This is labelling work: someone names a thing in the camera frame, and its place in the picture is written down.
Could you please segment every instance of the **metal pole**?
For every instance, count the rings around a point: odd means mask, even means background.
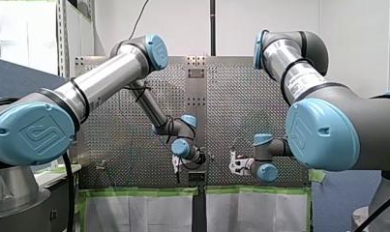
[[[216,0],[210,0],[210,39],[210,55],[216,56]]]

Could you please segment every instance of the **gray machine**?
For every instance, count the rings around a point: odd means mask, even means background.
[[[202,164],[204,154],[194,146],[196,118],[165,116],[141,80],[167,65],[167,50],[157,35],[117,44],[112,57],[95,70],[58,87],[41,89],[20,100],[0,99],[0,231],[50,231],[47,199],[29,165],[63,156],[80,124],[123,88],[131,91],[159,135],[176,136],[172,153]]]

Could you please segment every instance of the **metal bracket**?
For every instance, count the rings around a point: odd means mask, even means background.
[[[59,75],[69,80],[69,49],[66,1],[57,1],[57,24],[58,24],[58,63]]]

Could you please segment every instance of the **white wall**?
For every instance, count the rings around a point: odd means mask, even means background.
[[[97,55],[132,32],[144,0],[95,0]],[[209,0],[149,1],[135,37],[160,34],[169,55],[210,54]],[[217,55],[252,56],[255,35],[319,30],[319,0],[217,0]]]
[[[95,0],[97,55],[132,33],[145,0]],[[202,55],[210,50],[208,0],[149,1],[134,37],[159,34],[169,55]]]
[[[253,56],[258,32],[319,32],[319,0],[217,0],[216,53]]]
[[[390,0],[322,0],[328,79],[370,97],[390,87]]]

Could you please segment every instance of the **green tape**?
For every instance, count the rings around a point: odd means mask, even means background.
[[[240,192],[259,192],[271,194],[287,195],[306,195],[310,188],[276,188],[276,187],[250,187],[250,186],[226,186],[226,187],[207,187],[207,194],[228,194]]]
[[[311,182],[319,182],[322,183],[322,181],[325,178],[325,172],[321,170],[315,170],[315,169],[310,169],[309,170],[309,180]]]
[[[306,231],[311,231],[312,225],[312,189],[307,188]]]
[[[197,188],[104,188],[84,189],[80,195],[91,197],[104,196],[185,196],[196,195]]]
[[[88,198],[86,196],[79,196],[79,215],[80,215],[80,232],[85,232],[85,218],[86,218],[86,205]]]

